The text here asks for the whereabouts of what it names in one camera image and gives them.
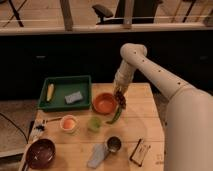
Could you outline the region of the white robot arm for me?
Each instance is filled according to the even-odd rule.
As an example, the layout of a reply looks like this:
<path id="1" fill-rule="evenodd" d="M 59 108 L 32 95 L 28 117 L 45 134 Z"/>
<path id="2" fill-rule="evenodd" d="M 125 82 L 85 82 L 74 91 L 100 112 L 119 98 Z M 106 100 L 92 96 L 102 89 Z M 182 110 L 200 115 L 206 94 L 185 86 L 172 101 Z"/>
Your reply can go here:
<path id="1" fill-rule="evenodd" d="M 126 43 L 120 55 L 117 90 L 126 92 L 140 71 L 168 100 L 164 171 L 213 171 L 213 95 L 149 60 L 142 44 Z"/>

